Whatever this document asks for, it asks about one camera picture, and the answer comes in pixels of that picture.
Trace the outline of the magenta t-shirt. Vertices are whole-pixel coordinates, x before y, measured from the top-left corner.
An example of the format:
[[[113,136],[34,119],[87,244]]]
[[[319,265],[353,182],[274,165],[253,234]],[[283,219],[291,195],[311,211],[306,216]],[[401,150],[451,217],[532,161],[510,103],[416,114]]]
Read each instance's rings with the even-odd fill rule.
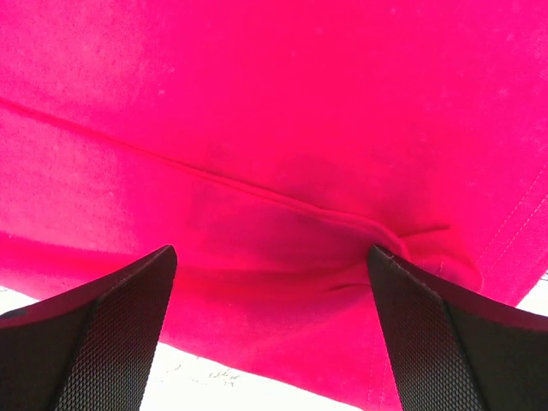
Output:
[[[511,306],[546,272],[546,2],[2,2],[2,284],[168,244],[164,342],[399,409],[371,246]]]

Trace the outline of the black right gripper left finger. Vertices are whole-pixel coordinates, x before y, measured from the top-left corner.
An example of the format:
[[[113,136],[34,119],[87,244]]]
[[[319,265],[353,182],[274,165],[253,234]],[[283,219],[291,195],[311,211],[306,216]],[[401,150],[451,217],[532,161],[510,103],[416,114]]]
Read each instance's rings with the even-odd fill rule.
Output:
[[[137,410],[176,274],[164,246],[1,316],[3,410]]]

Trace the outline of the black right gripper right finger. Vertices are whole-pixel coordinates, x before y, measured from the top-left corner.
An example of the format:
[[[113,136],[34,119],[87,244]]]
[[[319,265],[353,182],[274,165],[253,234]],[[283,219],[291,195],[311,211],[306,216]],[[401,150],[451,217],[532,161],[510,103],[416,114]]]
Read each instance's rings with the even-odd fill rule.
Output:
[[[421,270],[383,247],[372,294],[405,410],[545,410],[547,318]]]

